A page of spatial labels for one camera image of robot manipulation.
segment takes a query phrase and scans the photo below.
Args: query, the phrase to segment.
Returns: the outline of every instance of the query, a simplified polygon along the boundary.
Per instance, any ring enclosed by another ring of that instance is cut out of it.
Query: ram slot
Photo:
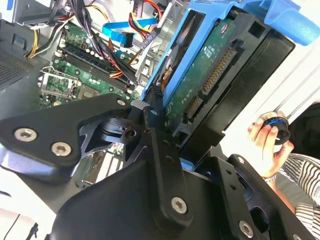
[[[98,79],[101,79],[102,81],[105,81],[108,84],[111,84],[112,86],[125,91],[128,87],[128,83],[124,83],[123,81],[119,79],[113,79],[108,77],[109,72],[105,69],[101,69],[100,67],[97,67],[91,62],[86,61],[86,59],[80,58],[79,56],[73,54],[72,51],[70,51],[70,48],[64,48],[64,56],[63,59],[70,63],[71,65],[80,68],[84,70],[85,72],[95,76]]]

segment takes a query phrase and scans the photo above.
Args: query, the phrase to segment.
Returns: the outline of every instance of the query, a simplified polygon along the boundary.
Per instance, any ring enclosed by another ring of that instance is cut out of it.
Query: ventilation grille
[[[35,66],[0,48],[0,89],[14,83],[34,68]]]

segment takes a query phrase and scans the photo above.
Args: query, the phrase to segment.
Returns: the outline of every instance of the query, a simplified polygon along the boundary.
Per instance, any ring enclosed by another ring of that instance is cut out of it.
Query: silver screw
[[[151,109],[151,110],[150,110],[150,112],[151,112],[152,114],[156,115],[156,116],[158,116],[158,115],[159,115],[159,114],[158,114],[158,112],[157,112],[156,110]]]
[[[227,32],[228,29],[228,24],[226,23],[225,25],[223,25],[223,27],[221,28],[221,34],[225,34]]]
[[[66,157],[70,155],[71,150],[71,146],[68,143],[62,141],[54,143],[51,147],[51,151],[59,157]]]
[[[244,164],[244,163],[245,163],[245,160],[244,160],[242,157],[238,156],[237,158],[238,158],[238,161],[239,161],[241,164]]]
[[[37,138],[37,132],[31,128],[19,128],[14,132],[16,139],[22,142],[32,142]]]
[[[241,232],[246,235],[247,238],[252,239],[254,237],[254,231],[245,221],[239,221],[239,228]]]
[[[174,196],[171,199],[171,206],[179,214],[185,214],[187,212],[186,202],[178,196]]]
[[[293,234],[294,240],[302,240],[301,237],[299,237],[297,234]]]
[[[116,101],[118,104],[120,104],[121,106],[125,106],[126,105],[126,103],[124,102],[124,101],[122,101],[122,100],[117,100]]]

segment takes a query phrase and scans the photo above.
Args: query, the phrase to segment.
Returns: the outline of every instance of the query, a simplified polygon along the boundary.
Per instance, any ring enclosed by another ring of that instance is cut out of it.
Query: finger
[[[263,152],[263,159],[273,157],[277,135],[278,135],[278,128],[276,126],[274,126],[271,128],[270,132],[268,133],[268,135],[266,137],[263,151],[262,151]]]
[[[251,124],[251,126],[248,128],[248,136],[250,135],[253,127],[254,127],[254,124]]]
[[[286,141],[280,151],[276,154],[276,159],[278,161],[278,164],[282,166],[285,161],[287,160],[289,154],[292,152],[294,149],[294,145],[290,141]]]
[[[267,140],[267,137],[268,137],[270,130],[271,130],[270,125],[266,125],[264,128],[262,128],[254,141],[255,145],[263,148],[265,146],[265,142]]]
[[[251,129],[251,132],[248,136],[248,139],[252,142],[254,142],[259,134],[259,131],[261,130],[262,128],[262,125],[264,124],[264,121],[259,118],[256,123],[253,125],[252,129]]]

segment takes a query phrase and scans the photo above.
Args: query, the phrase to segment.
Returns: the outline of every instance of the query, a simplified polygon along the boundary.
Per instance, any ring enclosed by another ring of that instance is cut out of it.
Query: hand
[[[257,156],[259,159],[252,159],[249,163],[263,178],[271,178],[282,167],[288,158],[294,145],[287,141],[282,145],[279,152],[274,153],[278,128],[266,125],[262,128],[264,121],[258,119],[248,129],[248,139],[256,146]]]

